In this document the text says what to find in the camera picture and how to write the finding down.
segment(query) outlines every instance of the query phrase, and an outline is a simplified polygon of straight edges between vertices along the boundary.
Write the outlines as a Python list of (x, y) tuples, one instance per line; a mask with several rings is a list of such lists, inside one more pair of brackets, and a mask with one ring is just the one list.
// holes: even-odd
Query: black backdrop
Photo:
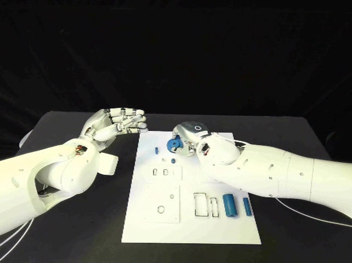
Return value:
[(0, 159), (47, 111), (134, 107), (303, 116), (352, 161), (348, 3), (84, 2), (0, 3)]

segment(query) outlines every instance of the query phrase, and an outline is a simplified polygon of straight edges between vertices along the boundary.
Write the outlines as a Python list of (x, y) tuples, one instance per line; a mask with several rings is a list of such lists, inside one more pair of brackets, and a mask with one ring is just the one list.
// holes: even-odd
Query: white paper sheet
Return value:
[[(232, 139), (231, 133), (219, 133)], [(133, 174), (131, 191), (127, 207), (127, 218), (124, 221), (123, 243), (209, 243), (209, 244), (260, 244), (254, 211), (253, 216), (245, 215), (244, 197), (247, 192), (237, 190), (224, 183), (219, 183), (203, 176), (199, 172), (198, 157), (183, 157), (170, 153), (166, 149), (166, 142), (172, 138), (172, 132), (149, 131), (140, 135), (137, 160)], [(159, 148), (159, 154), (154, 153), (154, 147)], [(163, 165), (182, 167), (182, 175), (176, 169), (175, 177), (170, 179), (157, 178), (151, 180), (151, 167), (157, 168), (157, 176), (163, 174)], [(149, 204), (153, 196), (149, 195), (146, 188), (151, 185), (153, 189), (163, 189), (156, 197), (156, 204)], [(167, 191), (177, 187), (179, 191), (179, 210), (176, 203), (167, 198), (176, 198), (176, 195)], [(208, 217), (195, 216), (195, 195), (193, 193), (206, 193), (208, 199)], [(238, 216), (229, 218), (225, 216), (222, 195), (234, 195)], [(212, 217), (211, 198), (216, 198), (219, 217)], [(164, 215), (153, 214), (153, 210), (160, 207)]]

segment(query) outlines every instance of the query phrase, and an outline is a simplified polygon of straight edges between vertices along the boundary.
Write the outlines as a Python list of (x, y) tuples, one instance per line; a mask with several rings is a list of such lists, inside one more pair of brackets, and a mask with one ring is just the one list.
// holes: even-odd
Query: blue cylinder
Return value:
[(237, 213), (237, 207), (235, 207), (235, 201), (232, 194), (227, 194), (222, 196), (224, 198), (224, 205), (225, 205), (225, 215), (227, 217), (232, 218), (238, 215)]
[(244, 198), (244, 205), (245, 205), (245, 215), (251, 216), (253, 213), (251, 213), (250, 201), (247, 197)]

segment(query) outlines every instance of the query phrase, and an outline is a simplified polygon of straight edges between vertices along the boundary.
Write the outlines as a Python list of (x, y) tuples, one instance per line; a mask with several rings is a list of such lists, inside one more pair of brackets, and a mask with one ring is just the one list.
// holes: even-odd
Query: black table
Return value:
[[(19, 154), (76, 138), (91, 114), (46, 113)], [(238, 140), (329, 159), (303, 118), (146, 116), (150, 130), (170, 131), (183, 121), (201, 121), (212, 131), (232, 132)], [(120, 156), (115, 175), (98, 175), (88, 191), (34, 219), (24, 239), (3, 262), (352, 262), (352, 228), (312, 220), (273, 198), (254, 195), (250, 198), (261, 245), (121, 243), (137, 143), (138, 134), (118, 136), (105, 150)], [(312, 216), (352, 224), (351, 219), (322, 205), (289, 199), (284, 202)], [(0, 257), (13, 243), (0, 249)]]

